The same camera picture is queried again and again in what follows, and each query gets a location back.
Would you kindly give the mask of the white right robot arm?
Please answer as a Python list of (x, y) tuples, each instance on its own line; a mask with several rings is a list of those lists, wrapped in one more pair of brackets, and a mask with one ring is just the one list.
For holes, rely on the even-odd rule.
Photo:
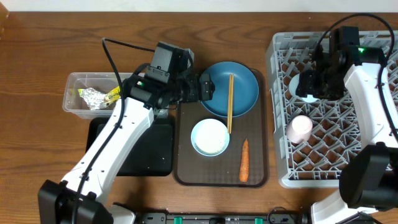
[(397, 207), (397, 109), (388, 85), (387, 55), (362, 47), (357, 27), (330, 33), (329, 51), (318, 46), (314, 70), (298, 77), (295, 95), (320, 100), (352, 98), (361, 151), (340, 174), (339, 187), (311, 206), (312, 223), (341, 223)]

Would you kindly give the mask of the light blue cup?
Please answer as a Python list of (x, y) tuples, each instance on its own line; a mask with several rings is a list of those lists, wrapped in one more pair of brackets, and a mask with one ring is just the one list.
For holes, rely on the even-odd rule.
[(305, 91), (309, 90), (309, 88), (311, 87), (310, 83), (304, 83), (304, 81), (300, 82), (300, 74), (297, 74), (296, 76), (294, 76), (288, 86), (288, 89), (290, 91), (290, 94), (293, 97), (296, 97), (297, 99), (304, 101), (306, 103), (314, 103), (316, 101), (318, 101), (318, 98), (315, 98), (312, 94), (309, 94), (307, 92), (305, 92), (307, 95), (306, 96), (298, 96), (296, 94), (296, 90), (299, 86), (302, 86), (304, 88)]

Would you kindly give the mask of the pink cup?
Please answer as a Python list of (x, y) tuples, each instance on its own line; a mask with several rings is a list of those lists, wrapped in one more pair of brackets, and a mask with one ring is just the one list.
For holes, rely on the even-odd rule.
[(312, 128), (313, 123), (309, 117), (298, 115), (287, 126), (287, 139), (294, 144), (308, 141), (311, 136)]

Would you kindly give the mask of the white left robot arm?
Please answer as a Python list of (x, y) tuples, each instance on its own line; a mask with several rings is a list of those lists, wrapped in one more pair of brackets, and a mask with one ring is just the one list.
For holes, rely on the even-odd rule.
[(133, 73), (123, 81), (124, 98), (78, 164), (60, 183), (46, 180), (38, 192), (41, 223), (134, 223), (120, 205), (106, 207), (112, 184), (139, 138), (150, 128), (155, 111), (174, 103), (210, 100), (208, 74)]

